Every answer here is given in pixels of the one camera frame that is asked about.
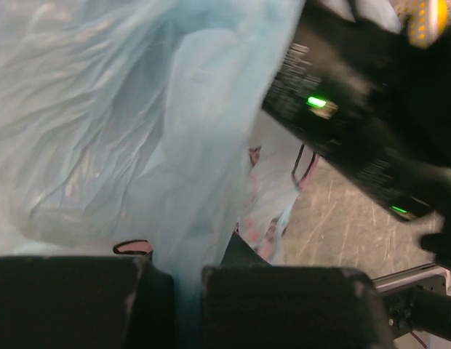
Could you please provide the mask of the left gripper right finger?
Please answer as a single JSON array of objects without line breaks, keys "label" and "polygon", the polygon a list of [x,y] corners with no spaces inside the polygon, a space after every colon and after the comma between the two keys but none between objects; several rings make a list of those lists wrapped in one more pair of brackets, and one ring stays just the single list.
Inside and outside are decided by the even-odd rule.
[{"label": "left gripper right finger", "polygon": [[233,237],[204,267],[203,348],[393,348],[372,280],[356,268],[271,266]]}]

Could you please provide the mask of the blue plastic bag with print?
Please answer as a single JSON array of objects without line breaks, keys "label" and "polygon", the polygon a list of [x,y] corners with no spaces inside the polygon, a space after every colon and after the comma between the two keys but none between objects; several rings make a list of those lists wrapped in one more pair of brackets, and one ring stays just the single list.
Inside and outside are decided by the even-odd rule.
[{"label": "blue plastic bag with print", "polygon": [[282,262],[317,165],[289,113],[387,1],[0,1],[0,256],[155,255],[195,274],[239,237]]}]

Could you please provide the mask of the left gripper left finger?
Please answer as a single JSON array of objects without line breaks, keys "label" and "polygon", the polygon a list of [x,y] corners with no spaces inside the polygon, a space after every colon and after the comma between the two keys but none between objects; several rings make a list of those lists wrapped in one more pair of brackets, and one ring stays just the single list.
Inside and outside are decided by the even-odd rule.
[{"label": "left gripper left finger", "polygon": [[0,257],[0,348],[173,348],[172,279],[147,257]]}]

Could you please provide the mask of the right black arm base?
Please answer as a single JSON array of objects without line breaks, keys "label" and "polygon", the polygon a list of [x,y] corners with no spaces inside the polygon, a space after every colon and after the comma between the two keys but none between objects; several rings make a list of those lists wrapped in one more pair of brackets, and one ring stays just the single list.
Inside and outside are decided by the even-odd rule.
[{"label": "right black arm base", "polygon": [[444,276],[426,276],[378,291],[395,339],[423,331],[451,342],[451,296]]}]

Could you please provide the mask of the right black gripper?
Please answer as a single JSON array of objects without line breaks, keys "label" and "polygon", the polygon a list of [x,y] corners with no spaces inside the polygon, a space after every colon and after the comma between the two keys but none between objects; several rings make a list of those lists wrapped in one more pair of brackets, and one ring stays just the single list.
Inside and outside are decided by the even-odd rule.
[{"label": "right black gripper", "polygon": [[396,219],[443,216],[419,244],[451,271],[451,24],[422,48],[347,5],[305,3],[263,109]]}]

